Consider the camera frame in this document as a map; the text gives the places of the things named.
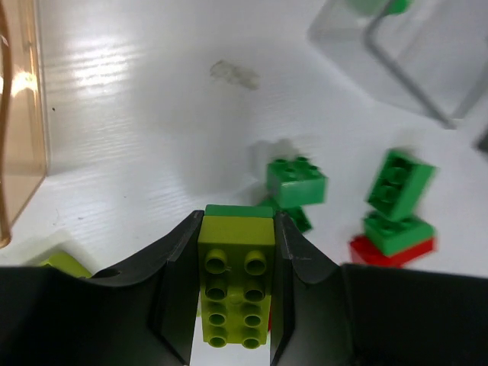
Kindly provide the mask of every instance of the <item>transparent bin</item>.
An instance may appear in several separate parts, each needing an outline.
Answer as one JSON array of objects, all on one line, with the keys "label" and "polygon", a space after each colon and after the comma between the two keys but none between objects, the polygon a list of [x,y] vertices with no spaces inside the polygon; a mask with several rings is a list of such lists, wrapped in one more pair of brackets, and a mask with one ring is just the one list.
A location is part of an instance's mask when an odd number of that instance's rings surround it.
[{"label": "transparent bin", "polygon": [[312,43],[367,93],[455,127],[488,86],[487,0],[330,0]]},{"label": "transparent bin", "polygon": [[[2,220],[5,225],[2,225],[0,247],[8,244],[11,225],[46,176],[47,168],[34,0],[4,0],[3,5],[10,33],[13,80],[7,132],[3,142],[5,155],[2,189],[6,217]],[[1,83],[4,82],[3,56],[0,61]]]}]

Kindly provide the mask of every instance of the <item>stacked lego bricks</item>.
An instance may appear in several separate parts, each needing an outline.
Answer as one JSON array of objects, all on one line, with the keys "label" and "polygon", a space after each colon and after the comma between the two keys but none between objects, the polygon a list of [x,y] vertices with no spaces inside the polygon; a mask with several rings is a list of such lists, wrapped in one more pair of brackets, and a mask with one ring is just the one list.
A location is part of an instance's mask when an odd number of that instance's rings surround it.
[{"label": "stacked lego bricks", "polygon": [[435,250],[435,229],[414,212],[435,168],[398,149],[388,151],[363,219],[364,235],[350,243],[352,261],[401,268]]},{"label": "stacked lego bricks", "polygon": [[302,206],[321,204],[326,200],[327,177],[308,158],[276,159],[268,164],[266,188],[268,196],[259,204],[276,211],[285,211],[302,233],[312,229]]},{"label": "stacked lego bricks", "polygon": [[270,207],[208,205],[198,237],[204,341],[266,343],[275,259]]}]

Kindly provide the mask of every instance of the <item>toy block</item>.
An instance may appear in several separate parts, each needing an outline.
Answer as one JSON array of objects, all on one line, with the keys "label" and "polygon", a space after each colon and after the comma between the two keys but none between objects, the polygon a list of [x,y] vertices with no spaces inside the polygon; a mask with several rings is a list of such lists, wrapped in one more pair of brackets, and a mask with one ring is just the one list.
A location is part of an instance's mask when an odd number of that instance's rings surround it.
[{"label": "toy block", "polygon": [[205,342],[266,344],[274,259],[272,218],[204,216],[198,261]]},{"label": "toy block", "polygon": [[420,258],[421,256],[435,251],[435,237],[429,238],[411,246],[403,252],[390,257],[385,256],[374,246],[374,244],[364,235],[356,236],[349,243],[349,251],[353,263],[363,265],[377,265],[380,267],[402,268],[407,263]]},{"label": "toy block", "polygon": [[378,212],[363,219],[364,234],[380,252],[394,255],[434,236],[434,227],[416,216],[398,223],[386,220]]},{"label": "toy block", "polygon": [[292,207],[292,208],[280,208],[275,200],[271,197],[267,197],[263,202],[261,202],[258,206],[260,207],[271,207],[273,210],[273,217],[276,214],[276,211],[284,211],[286,212],[290,218],[293,220],[297,228],[301,233],[306,233],[312,229],[312,224],[308,220],[307,215],[303,212],[301,207]]},{"label": "toy block", "polygon": [[65,252],[52,254],[48,259],[42,261],[39,266],[54,267],[65,272],[67,275],[77,278],[90,278],[92,276],[92,274],[85,267],[83,267],[71,255]]},{"label": "toy block", "polygon": [[274,213],[273,209],[267,206],[253,207],[208,204],[205,207],[205,216],[263,217],[265,219],[272,219]]},{"label": "toy block", "polygon": [[410,216],[435,168],[398,149],[388,151],[368,203],[390,221]]},{"label": "toy block", "polygon": [[266,185],[281,208],[321,204],[326,199],[327,178],[307,158],[276,159],[268,164]]}]

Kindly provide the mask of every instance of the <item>red lego brick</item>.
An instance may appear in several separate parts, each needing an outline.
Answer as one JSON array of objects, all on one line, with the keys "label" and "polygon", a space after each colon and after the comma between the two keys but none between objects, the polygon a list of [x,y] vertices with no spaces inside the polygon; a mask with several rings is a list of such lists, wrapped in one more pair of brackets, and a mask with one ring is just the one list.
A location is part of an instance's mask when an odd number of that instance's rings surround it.
[{"label": "red lego brick", "polygon": [[412,246],[403,252],[386,257],[366,236],[360,235],[349,243],[349,250],[353,263],[402,268],[406,263],[435,251],[435,237]]}]

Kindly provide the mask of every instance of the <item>black robotic claw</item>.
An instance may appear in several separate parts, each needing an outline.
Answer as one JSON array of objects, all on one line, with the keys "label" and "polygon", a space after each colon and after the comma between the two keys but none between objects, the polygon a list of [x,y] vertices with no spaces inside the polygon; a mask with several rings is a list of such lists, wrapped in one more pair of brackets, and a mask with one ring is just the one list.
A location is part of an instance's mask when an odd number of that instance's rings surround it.
[{"label": "black robotic claw", "polygon": [[[90,279],[0,268],[0,364],[189,364],[203,211]],[[488,280],[338,266],[274,219],[271,364],[488,364]]]}]

